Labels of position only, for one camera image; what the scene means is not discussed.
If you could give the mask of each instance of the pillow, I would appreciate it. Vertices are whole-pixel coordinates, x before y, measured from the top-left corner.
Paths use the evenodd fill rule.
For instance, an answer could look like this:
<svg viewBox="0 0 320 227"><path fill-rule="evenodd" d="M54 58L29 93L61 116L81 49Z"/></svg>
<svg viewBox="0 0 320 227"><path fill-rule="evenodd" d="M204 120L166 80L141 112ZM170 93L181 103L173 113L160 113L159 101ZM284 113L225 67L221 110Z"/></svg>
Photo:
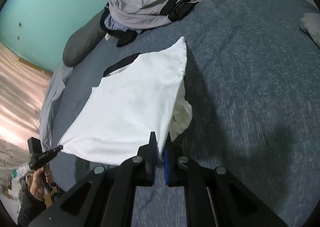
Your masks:
<svg viewBox="0 0 320 227"><path fill-rule="evenodd" d="M70 36L62 54L65 66L73 67L81 63L106 35L100 27L103 12L104 10L96 14L84 27Z"/></svg>

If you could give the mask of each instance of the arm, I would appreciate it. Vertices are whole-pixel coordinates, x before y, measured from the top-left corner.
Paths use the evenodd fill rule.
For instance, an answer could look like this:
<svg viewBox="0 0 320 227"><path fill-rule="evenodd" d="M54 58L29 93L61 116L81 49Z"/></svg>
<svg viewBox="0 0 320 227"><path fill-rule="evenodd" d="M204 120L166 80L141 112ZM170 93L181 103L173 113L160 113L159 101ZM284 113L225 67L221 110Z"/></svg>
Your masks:
<svg viewBox="0 0 320 227"><path fill-rule="evenodd" d="M44 203L44 190L40 180L40 175L43 172L44 168L35 171L30 190L26 187L18 216L19 227L27 227L34 218L46 209ZM44 174L47 182L49 184L53 183L51 170L47 170Z"/></svg>

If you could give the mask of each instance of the human hand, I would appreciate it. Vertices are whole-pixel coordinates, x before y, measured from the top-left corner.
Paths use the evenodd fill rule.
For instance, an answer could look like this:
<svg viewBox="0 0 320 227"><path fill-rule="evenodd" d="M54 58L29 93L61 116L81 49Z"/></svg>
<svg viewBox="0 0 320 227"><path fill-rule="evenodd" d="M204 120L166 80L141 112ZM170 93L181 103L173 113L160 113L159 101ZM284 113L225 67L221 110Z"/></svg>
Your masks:
<svg viewBox="0 0 320 227"><path fill-rule="evenodd" d="M34 172L32 184L30 187L30 193L40 201L43 200L43 196L44 196L44 189L41 184L41 176L40 176L43 172L44 172L47 183L48 184L53 183L52 171L50 169L44 171L44 167L41 167Z"/></svg>

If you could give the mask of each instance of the bed sheet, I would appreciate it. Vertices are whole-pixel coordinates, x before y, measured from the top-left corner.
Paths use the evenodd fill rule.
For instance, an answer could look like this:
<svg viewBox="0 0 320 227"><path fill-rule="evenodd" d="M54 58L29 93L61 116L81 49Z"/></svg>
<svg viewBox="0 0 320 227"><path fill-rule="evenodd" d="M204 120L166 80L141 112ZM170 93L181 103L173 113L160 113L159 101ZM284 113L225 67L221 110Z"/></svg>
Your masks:
<svg viewBox="0 0 320 227"><path fill-rule="evenodd" d="M52 147L106 68L185 36L193 120L176 144L202 166L225 166L289 226L302 226L320 198L320 50L299 29L307 12L319 11L305 0L204 0L183 20L145 31L125 47L103 39L73 69ZM96 165L60 153L51 169L68 190ZM156 184L136 190L132 226L186 225L183 188L166 187L158 168Z"/></svg>

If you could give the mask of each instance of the silver bolt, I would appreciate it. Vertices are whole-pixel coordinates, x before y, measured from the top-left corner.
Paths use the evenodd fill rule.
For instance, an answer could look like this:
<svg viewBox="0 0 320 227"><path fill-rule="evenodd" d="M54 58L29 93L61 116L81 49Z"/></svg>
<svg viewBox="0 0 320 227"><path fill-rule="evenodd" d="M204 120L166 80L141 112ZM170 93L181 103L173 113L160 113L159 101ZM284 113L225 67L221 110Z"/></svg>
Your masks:
<svg viewBox="0 0 320 227"><path fill-rule="evenodd" d="M103 167L103 166L96 166L93 171L94 171L96 174L102 174L102 173L104 172L104 167Z"/></svg>
<svg viewBox="0 0 320 227"><path fill-rule="evenodd" d="M225 174L227 172L227 170L223 166L218 166L216 169L216 172L218 174Z"/></svg>
<svg viewBox="0 0 320 227"><path fill-rule="evenodd" d="M134 162L134 163L141 163L142 162L142 157L140 157L140 156L136 156L136 157L134 157L134 158L132 158L132 161Z"/></svg>
<svg viewBox="0 0 320 227"><path fill-rule="evenodd" d="M187 157L179 157L178 158L178 162L181 164L185 164L186 162L188 162L188 158Z"/></svg>

